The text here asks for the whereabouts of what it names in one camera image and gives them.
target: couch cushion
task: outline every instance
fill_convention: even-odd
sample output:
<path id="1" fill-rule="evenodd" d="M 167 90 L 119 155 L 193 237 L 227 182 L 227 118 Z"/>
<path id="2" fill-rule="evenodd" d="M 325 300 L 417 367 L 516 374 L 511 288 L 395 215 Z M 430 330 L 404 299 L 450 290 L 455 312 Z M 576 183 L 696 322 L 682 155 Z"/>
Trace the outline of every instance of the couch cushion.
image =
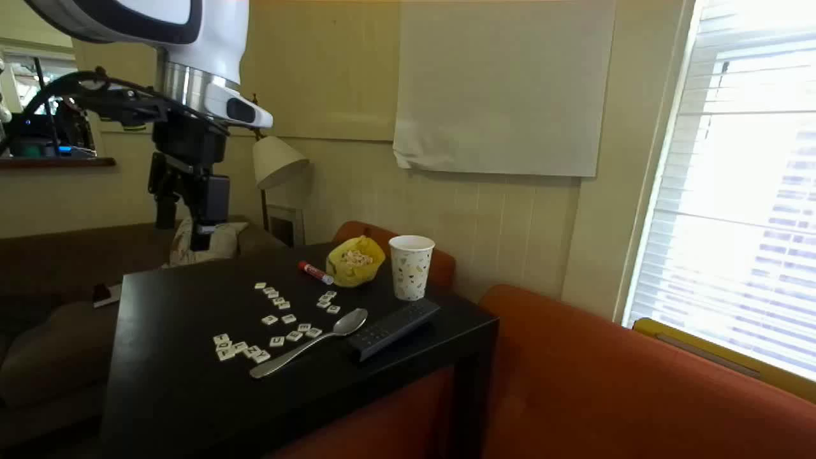
<path id="1" fill-rule="evenodd" d="M 98 228 L 0 240 L 0 293 L 85 293 L 122 273 L 165 262 L 173 233 L 153 224 Z"/>
<path id="2" fill-rule="evenodd" d="M 0 333 L 15 337 L 51 316 L 57 296 L 9 296 L 0 293 Z"/>
<path id="3" fill-rule="evenodd" d="M 233 258 L 237 253 L 237 234 L 246 228 L 246 222 L 221 222 L 213 228 L 208 237 L 208 251 L 190 251 L 190 229 L 193 222 L 186 217 L 180 220 L 176 237 L 173 237 L 173 251 L 171 251 L 171 266 L 196 266 L 205 259 L 227 259 Z"/>
<path id="4" fill-rule="evenodd" d="M 270 459 L 441 456 L 450 370 L 430 372 L 277 451 Z"/>
<path id="5" fill-rule="evenodd" d="M 816 456 L 816 406 L 532 290 L 493 285 L 483 459 Z"/>
<path id="6" fill-rule="evenodd" d="M 238 229 L 237 253 L 233 253 L 237 258 L 246 258 L 268 251 L 288 251 L 288 245 L 282 245 L 282 240 L 277 240 L 273 233 L 256 224 L 246 224 L 244 229 Z"/>
<path id="7" fill-rule="evenodd" d="M 107 374 L 117 305 L 57 305 L 45 323 L 23 332 L 5 353 L 0 398 L 27 406 L 65 395 Z"/>
<path id="8" fill-rule="evenodd" d="M 8 333 L 0 333 L 0 363 L 5 360 L 5 353 L 8 353 L 9 344 L 12 344 L 12 339 Z"/>

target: white blinds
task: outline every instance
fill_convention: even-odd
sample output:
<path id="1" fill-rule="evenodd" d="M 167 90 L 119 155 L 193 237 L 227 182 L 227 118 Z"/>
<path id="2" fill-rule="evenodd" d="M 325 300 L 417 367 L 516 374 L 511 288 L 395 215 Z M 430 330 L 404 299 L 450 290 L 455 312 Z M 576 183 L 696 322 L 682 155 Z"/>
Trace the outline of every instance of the white blinds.
<path id="1" fill-rule="evenodd" d="M 816 3 L 699 0 L 625 323 L 816 381 Z"/>

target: spoon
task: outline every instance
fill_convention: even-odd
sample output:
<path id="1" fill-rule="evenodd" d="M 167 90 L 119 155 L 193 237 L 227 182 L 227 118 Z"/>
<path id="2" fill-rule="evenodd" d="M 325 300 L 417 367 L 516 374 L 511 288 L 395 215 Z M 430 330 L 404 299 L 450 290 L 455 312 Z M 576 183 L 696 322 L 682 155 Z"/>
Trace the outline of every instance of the spoon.
<path id="1" fill-rule="evenodd" d="M 268 378 L 268 374 L 277 372 L 291 360 L 295 360 L 298 355 L 302 355 L 306 350 L 310 350 L 314 344 L 318 344 L 318 341 L 324 341 L 328 337 L 348 337 L 348 333 L 354 333 L 363 323 L 363 318 L 366 318 L 363 308 L 354 308 L 354 312 L 344 314 L 342 318 L 333 322 L 328 333 L 315 337 L 315 339 L 310 339 L 310 341 L 306 341 L 306 344 L 300 344 L 300 347 L 295 347 L 295 350 L 291 350 L 291 353 L 286 353 L 286 355 L 279 355 L 279 358 L 275 358 L 270 363 L 263 363 L 263 364 L 251 367 L 250 378 L 259 381 L 259 378 Z"/>

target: cup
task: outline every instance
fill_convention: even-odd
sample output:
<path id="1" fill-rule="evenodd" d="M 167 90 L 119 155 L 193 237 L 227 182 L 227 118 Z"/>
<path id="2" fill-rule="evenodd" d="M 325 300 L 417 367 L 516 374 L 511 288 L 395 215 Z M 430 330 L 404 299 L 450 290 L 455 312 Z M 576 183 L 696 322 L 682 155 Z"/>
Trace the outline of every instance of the cup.
<path id="1" fill-rule="evenodd" d="M 421 234 L 397 234 L 386 240 L 389 267 L 393 267 L 393 293 L 397 300 L 426 299 L 426 284 L 430 270 L 434 240 Z"/>

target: beige wall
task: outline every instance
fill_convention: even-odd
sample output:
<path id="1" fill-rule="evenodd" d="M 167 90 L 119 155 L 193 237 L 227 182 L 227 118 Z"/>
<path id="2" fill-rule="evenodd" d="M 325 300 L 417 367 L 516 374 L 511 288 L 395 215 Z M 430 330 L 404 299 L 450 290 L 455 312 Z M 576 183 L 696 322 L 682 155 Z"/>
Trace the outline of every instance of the beige wall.
<path id="1" fill-rule="evenodd" d="M 71 48 L 71 38 L 40 20 L 23 0 L 0 0 L 0 44 Z"/>
<path id="2" fill-rule="evenodd" d="M 251 41 L 263 44 L 251 48 L 256 94 L 277 118 L 275 132 L 315 169 L 307 240 L 325 240 L 344 220 L 426 233 L 458 258 L 465 296 L 509 280 L 613 316 L 687 3 L 616 0 L 593 182 L 397 171 L 386 143 L 397 6 L 255 0 L 251 8 Z"/>
<path id="3" fill-rule="evenodd" d="M 232 178 L 228 212 L 259 222 L 250 147 L 251 138 L 232 138 L 219 171 Z M 101 150 L 115 169 L 0 171 L 0 237 L 153 222 L 149 138 L 110 132 Z"/>

